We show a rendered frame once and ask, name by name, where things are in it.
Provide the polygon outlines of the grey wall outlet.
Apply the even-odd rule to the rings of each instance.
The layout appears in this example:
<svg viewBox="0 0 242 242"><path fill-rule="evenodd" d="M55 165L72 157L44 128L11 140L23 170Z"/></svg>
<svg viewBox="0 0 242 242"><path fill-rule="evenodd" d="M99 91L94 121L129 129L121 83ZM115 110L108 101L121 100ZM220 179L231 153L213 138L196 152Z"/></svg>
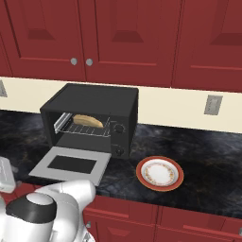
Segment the grey wall outlet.
<svg viewBox="0 0 242 242"><path fill-rule="evenodd" d="M221 101L222 95L208 95L204 113L209 115L218 115Z"/></svg>
<svg viewBox="0 0 242 242"><path fill-rule="evenodd" d="M3 83L2 79L0 79L0 96L8 97L7 91L5 89L5 86L4 86L4 83Z"/></svg>

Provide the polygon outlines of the black toaster oven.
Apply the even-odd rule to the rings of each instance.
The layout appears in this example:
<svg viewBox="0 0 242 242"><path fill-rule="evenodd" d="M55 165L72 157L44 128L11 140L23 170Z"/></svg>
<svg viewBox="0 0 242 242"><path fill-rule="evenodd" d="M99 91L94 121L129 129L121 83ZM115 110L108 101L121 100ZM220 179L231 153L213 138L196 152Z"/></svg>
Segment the black toaster oven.
<svg viewBox="0 0 242 242"><path fill-rule="evenodd" d="M68 147L110 153L114 158L127 159L138 119L138 96L136 88L68 83L41 107L44 131L51 147ZM64 113L95 117L110 117L110 136L58 133L54 123ZM116 124L125 127L123 133L113 130ZM125 153L118 157L115 149L122 147Z"/></svg>

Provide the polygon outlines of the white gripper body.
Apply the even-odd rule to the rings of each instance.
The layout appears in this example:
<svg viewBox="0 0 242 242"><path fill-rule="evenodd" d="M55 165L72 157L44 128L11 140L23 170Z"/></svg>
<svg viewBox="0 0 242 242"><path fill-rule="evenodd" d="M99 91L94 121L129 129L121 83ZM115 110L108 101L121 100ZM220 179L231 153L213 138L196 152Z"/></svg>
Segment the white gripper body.
<svg viewBox="0 0 242 242"><path fill-rule="evenodd" d="M16 187L9 159L0 157L0 192L12 193Z"/></svg>

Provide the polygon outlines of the red base cupboard door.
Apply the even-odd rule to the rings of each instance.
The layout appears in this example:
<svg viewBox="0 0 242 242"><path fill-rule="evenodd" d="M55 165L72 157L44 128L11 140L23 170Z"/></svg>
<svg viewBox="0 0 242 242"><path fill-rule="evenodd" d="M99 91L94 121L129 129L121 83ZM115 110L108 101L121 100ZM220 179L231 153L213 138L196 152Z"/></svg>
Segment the red base cupboard door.
<svg viewBox="0 0 242 242"><path fill-rule="evenodd" d="M242 240L157 227L154 242L242 242Z"/></svg>
<svg viewBox="0 0 242 242"><path fill-rule="evenodd" d="M154 225L95 216L85 213L85 223L90 222L89 232L96 242L153 242Z"/></svg>

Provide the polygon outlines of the red drawer front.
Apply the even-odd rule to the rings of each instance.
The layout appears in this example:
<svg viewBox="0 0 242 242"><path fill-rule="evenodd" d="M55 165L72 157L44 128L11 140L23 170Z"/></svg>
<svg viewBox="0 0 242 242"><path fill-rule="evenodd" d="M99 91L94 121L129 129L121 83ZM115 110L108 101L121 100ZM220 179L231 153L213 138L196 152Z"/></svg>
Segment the red drawer front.
<svg viewBox="0 0 242 242"><path fill-rule="evenodd" d="M99 216L127 219L143 224L155 224L158 206L143 202L96 196L85 212Z"/></svg>
<svg viewBox="0 0 242 242"><path fill-rule="evenodd" d="M31 184L18 181L16 183L16 188L12 193L9 194L0 192L0 197L4 200L6 204L9 204L12 200L17 199L22 195L31 193L38 188L41 188L39 184Z"/></svg>
<svg viewBox="0 0 242 242"><path fill-rule="evenodd" d="M157 224L165 228L241 239L242 218L217 216L171 207L159 207Z"/></svg>

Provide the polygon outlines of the grey toaster oven door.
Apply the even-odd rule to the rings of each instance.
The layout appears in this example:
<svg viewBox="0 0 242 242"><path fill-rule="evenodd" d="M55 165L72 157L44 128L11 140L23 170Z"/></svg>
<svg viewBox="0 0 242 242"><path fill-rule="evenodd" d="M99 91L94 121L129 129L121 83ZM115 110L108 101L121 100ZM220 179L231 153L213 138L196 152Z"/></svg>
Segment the grey toaster oven door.
<svg viewBox="0 0 242 242"><path fill-rule="evenodd" d="M52 147L29 175L56 181L90 180L99 186L110 158L110 153Z"/></svg>

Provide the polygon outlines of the red wall cupboard door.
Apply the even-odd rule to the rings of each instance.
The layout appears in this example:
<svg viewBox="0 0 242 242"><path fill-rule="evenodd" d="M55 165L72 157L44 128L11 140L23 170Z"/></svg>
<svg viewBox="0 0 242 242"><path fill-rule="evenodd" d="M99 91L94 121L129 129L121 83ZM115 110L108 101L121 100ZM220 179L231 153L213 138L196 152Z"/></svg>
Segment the red wall cupboard door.
<svg viewBox="0 0 242 242"><path fill-rule="evenodd" d="M242 0L183 0L174 88L242 93Z"/></svg>
<svg viewBox="0 0 242 242"><path fill-rule="evenodd" d="M78 0L0 0L0 33L14 77L85 79Z"/></svg>
<svg viewBox="0 0 242 242"><path fill-rule="evenodd" d="M0 34L0 76L1 77L12 76L12 71L9 64L9 58L8 58L1 34Z"/></svg>
<svg viewBox="0 0 242 242"><path fill-rule="evenodd" d="M89 82L171 85L182 0L78 3Z"/></svg>

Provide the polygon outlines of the tan baguette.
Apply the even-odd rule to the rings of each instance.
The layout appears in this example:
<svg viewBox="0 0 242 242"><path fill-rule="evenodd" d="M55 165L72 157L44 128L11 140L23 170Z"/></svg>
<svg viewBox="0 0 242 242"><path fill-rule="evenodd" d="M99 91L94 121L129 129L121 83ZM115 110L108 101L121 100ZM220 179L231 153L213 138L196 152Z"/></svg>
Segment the tan baguette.
<svg viewBox="0 0 242 242"><path fill-rule="evenodd" d="M89 115L76 114L73 117L73 121L77 125L83 125L83 126L101 128L101 129L103 128L103 124L99 120Z"/></svg>

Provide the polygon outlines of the orange rimmed white plate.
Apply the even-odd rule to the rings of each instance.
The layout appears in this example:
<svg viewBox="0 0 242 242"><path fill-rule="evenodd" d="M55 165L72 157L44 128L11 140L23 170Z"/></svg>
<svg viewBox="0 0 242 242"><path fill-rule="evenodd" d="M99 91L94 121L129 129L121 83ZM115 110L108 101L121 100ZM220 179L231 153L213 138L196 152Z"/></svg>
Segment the orange rimmed white plate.
<svg viewBox="0 0 242 242"><path fill-rule="evenodd" d="M178 163L163 156L150 156L136 166L136 176L145 187L159 192L178 188L184 179Z"/></svg>

